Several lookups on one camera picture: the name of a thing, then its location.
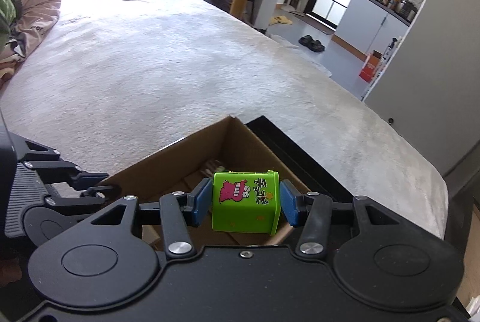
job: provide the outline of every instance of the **metal screw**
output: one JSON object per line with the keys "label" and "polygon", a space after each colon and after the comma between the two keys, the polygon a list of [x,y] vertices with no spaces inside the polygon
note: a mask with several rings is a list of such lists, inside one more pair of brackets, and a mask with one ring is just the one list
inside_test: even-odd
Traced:
{"label": "metal screw", "polygon": [[305,242],[300,245],[300,252],[305,254],[318,254],[323,252],[323,245],[317,242]]}
{"label": "metal screw", "polygon": [[174,242],[169,244],[169,251],[173,254],[185,254],[192,249],[188,242]]}
{"label": "metal screw", "polygon": [[254,253],[252,251],[249,251],[249,250],[243,250],[240,252],[240,257],[242,258],[252,258],[254,256]]}

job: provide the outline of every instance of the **cartoon character print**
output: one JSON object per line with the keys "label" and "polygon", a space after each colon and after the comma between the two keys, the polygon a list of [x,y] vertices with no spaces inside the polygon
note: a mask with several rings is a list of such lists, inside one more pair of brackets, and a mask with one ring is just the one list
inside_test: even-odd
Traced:
{"label": "cartoon character print", "polygon": [[224,181],[222,189],[220,189],[220,203],[232,199],[233,201],[241,201],[250,196],[250,187],[245,185],[247,181],[239,181],[236,183],[230,183]]}

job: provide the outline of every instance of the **white bed sheet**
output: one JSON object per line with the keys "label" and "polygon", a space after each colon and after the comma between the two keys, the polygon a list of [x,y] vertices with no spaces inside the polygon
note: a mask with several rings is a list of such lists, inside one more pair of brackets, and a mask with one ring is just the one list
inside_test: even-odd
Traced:
{"label": "white bed sheet", "polygon": [[63,0],[0,107],[11,131],[110,174],[226,115],[264,114],[353,195],[445,230],[446,185],[426,159],[313,64],[201,0]]}

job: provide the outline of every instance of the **white cabinet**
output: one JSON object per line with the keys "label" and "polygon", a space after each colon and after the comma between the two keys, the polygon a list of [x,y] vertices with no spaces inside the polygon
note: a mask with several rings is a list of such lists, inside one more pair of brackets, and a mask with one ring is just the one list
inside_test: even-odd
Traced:
{"label": "white cabinet", "polygon": [[400,36],[405,36],[408,28],[408,25],[403,24],[400,20],[387,13],[385,21],[380,26],[377,36],[375,36],[375,39],[368,49],[368,53],[376,50],[380,54],[383,54],[387,46],[392,42],[392,38],[398,39]]}
{"label": "white cabinet", "polygon": [[392,38],[405,36],[408,28],[371,0],[351,0],[335,35],[366,55],[383,53]]}
{"label": "white cabinet", "polygon": [[335,35],[366,54],[388,13],[369,0],[351,0]]}

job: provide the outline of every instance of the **green snack box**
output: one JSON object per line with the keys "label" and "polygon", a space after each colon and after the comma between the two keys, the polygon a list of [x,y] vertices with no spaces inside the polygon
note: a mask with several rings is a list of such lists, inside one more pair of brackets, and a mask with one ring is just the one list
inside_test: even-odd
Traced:
{"label": "green snack box", "polygon": [[212,228],[237,233],[277,232],[280,217],[278,172],[215,173]]}

